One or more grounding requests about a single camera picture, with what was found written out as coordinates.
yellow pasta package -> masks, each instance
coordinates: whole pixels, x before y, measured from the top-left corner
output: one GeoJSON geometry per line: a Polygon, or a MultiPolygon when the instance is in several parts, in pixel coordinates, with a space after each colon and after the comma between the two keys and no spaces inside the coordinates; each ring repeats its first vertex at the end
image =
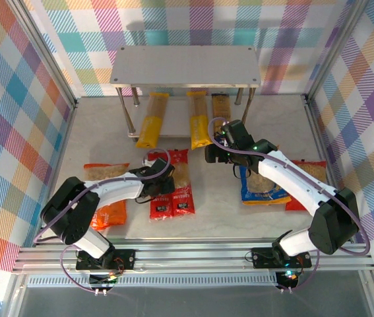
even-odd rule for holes
{"type": "Polygon", "coordinates": [[[212,144],[207,133],[208,118],[205,91],[189,91],[189,113],[191,129],[191,149],[212,144]]]}
{"type": "Polygon", "coordinates": [[[157,147],[160,129],[166,112],[169,94],[151,92],[148,99],[147,115],[141,126],[141,132],[136,147],[157,147]]]}

plaid wallpaper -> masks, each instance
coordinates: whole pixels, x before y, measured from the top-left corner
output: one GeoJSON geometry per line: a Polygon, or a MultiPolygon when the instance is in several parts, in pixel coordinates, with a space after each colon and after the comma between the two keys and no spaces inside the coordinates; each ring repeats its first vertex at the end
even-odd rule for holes
{"type": "Polygon", "coordinates": [[[261,94],[303,93],[354,2],[25,1],[67,80],[82,96],[115,95],[108,83],[121,45],[254,45],[261,94]]]}
{"type": "Polygon", "coordinates": [[[374,257],[374,0],[316,97],[337,179],[358,193],[374,257]]]}
{"type": "Polygon", "coordinates": [[[0,308],[19,248],[32,241],[70,107],[0,0],[0,308]]]}

blue pasta package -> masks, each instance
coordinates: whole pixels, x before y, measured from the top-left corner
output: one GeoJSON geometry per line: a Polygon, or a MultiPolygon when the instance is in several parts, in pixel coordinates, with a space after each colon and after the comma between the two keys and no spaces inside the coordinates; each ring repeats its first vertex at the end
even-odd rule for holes
{"type": "Polygon", "coordinates": [[[273,205],[291,201],[289,194],[268,178],[239,167],[241,201],[244,205],[273,205]]]}

spaghetti package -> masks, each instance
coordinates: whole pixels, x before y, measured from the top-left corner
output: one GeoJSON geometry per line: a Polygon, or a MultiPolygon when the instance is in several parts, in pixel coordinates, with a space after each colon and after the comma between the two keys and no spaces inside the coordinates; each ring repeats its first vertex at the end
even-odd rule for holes
{"type": "Polygon", "coordinates": [[[187,92],[189,99],[191,149],[205,147],[212,143],[207,133],[208,118],[205,91],[187,92]]]}
{"type": "Polygon", "coordinates": [[[169,94],[159,92],[150,93],[147,115],[142,122],[140,137],[136,144],[137,147],[155,148],[157,146],[168,98],[169,94]]]}
{"type": "MultiPolygon", "coordinates": [[[[188,149],[169,150],[168,152],[171,164],[175,167],[172,174],[175,191],[170,195],[156,197],[150,202],[151,219],[165,219],[195,213],[188,169],[188,149]]],[[[148,155],[149,160],[156,160],[158,157],[167,159],[165,153],[150,153],[148,155]]]]}
{"type": "Polygon", "coordinates": [[[271,180],[239,167],[241,176],[241,200],[244,205],[274,205],[291,200],[288,193],[271,180]]]}
{"type": "MultiPolygon", "coordinates": [[[[212,94],[212,109],[213,118],[224,118],[226,121],[231,121],[231,106],[228,94],[212,94]]],[[[224,122],[216,120],[214,122],[214,132],[220,133],[220,127],[224,122]]]]}
{"type": "MultiPolygon", "coordinates": [[[[327,181],[325,160],[321,162],[305,162],[304,160],[293,160],[292,162],[304,172],[312,175],[312,177],[318,179],[319,181],[323,183],[327,181]]],[[[305,210],[305,208],[296,198],[291,197],[291,201],[286,204],[285,210],[305,210]]]]}
{"type": "MultiPolygon", "coordinates": [[[[126,173],[128,166],[129,164],[85,164],[84,174],[86,180],[105,180],[126,173]]],[[[94,230],[103,230],[110,226],[123,225],[126,221],[127,203],[123,200],[96,210],[90,226],[94,230]]]]}

white vent grille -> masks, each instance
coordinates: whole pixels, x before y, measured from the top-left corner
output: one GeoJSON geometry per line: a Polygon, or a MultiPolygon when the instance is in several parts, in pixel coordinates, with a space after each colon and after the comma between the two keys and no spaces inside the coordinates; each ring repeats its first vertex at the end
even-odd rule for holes
{"type": "MultiPolygon", "coordinates": [[[[88,284],[85,276],[74,276],[82,284],[88,284]]],[[[242,274],[141,274],[132,273],[121,276],[116,286],[135,287],[216,287],[241,285],[273,285],[276,284],[275,273],[242,273],[242,274]]],[[[29,287],[68,287],[72,282],[64,275],[31,275],[28,280],[29,287]]]]}

